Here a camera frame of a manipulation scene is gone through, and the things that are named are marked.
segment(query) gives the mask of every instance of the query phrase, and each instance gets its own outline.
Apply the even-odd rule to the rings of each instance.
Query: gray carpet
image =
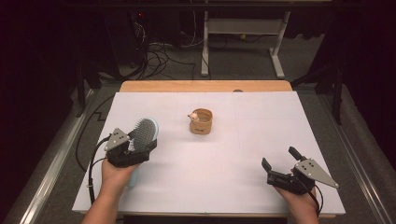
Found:
[[[307,72],[320,41],[321,38],[284,40],[279,57],[286,74],[286,80],[294,80]],[[275,71],[267,52],[267,47],[273,46],[273,43],[274,39],[272,37],[265,37],[255,43],[229,41],[225,49],[211,49],[209,53],[211,78],[276,79]],[[210,44],[213,47],[221,48],[224,43],[221,42],[221,39],[218,39],[211,41]],[[193,74],[194,79],[208,79],[208,77],[200,76],[201,48],[174,49],[166,47],[166,53],[172,59],[188,64],[168,61],[166,68],[161,74],[149,79],[191,79],[191,74]],[[130,70],[130,68],[125,66],[122,68],[124,73]],[[87,115],[89,116],[99,104],[117,92],[119,87],[120,83],[105,83],[104,87],[96,93],[96,98],[88,109]],[[361,182],[357,178],[356,171],[346,153],[345,142],[340,138],[334,127],[332,117],[329,116],[326,106],[323,104],[323,97],[314,93],[312,85],[302,85],[296,90],[299,93],[304,111],[332,177],[341,186],[339,194],[346,209],[345,215],[333,219],[322,219],[320,222],[378,223],[379,217],[373,212],[374,208],[369,204],[367,196],[362,191]],[[111,106],[111,100],[97,110],[102,112],[102,118],[106,117],[106,113]],[[375,143],[346,88],[343,91],[341,112],[343,121],[341,127],[345,131],[348,143],[356,150],[373,186],[379,192],[384,206],[389,212],[396,211],[394,204],[396,202],[395,171]],[[99,117],[96,114],[88,122],[78,146],[78,157],[85,167],[88,165],[93,148],[104,125],[104,122]],[[79,168],[75,159],[76,145],[77,141],[74,143],[72,151],[64,163],[64,168],[36,223],[79,223],[83,218],[82,214],[71,211],[79,185],[84,176],[84,172]],[[42,180],[46,168],[48,169],[55,152],[56,150],[49,150],[43,156],[42,161],[37,165],[35,174],[20,199],[14,204],[5,223],[19,223],[21,221],[21,217]],[[394,213],[389,215],[393,220],[396,220]]]

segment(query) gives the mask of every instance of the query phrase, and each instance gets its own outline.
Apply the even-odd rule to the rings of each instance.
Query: human arm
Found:
[[[296,224],[319,224],[317,205],[308,193],[296,195],[284,189],[274,188],[288,203],[291,216]],[[311,192],[316,196],[315,188]]]
[[[98,197],[82,220],[82,224],[108,224],[116,221],[120,197],[137,166],[117,168],[107,160],[102,162],[102,186]]]

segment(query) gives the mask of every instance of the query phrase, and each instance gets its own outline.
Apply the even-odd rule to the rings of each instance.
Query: brown container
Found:
[[[198,108],[193,111],[198,115],[198,120],[190,122],[190,131],[196,134],[209,134],[212,129],[212,111]]]

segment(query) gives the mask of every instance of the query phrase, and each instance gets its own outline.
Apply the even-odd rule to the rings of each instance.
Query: white tabletop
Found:
[[[196,108],[213,112],[208,135],[189,131],[187,115]],[[294,91],[119,92],[98,142],[115,128],[130,132],[142,118],[157,120],[158,146],[140,165],[136,186],[125,190],[121,214],[283,216],[287,205],[266,184],[262,157],[287,174],[297,162],[288,152],[295,147],[329,172]],[[105,156],[104,146],[96,159]],[[97,194],[100,163],[92,176]],[[321,214],[344,214],[337,190],[317,184],[324,197]],[[74,211],[91,206],[86,185],[87,175]]]

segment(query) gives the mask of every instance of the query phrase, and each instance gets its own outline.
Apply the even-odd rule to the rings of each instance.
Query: human hand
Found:
[[[131,174],[139,164],[118,168],[113,166],[108,160],[102,162],[102,187],[101,194],[111,197],[120,197],[123,189],[128,184]]]
[[[274,188],[288,203],[296,224],[318,224],[317,205],[308,193],[296,195],[284,189]],[[315,188],[311,192],[316,197]]]

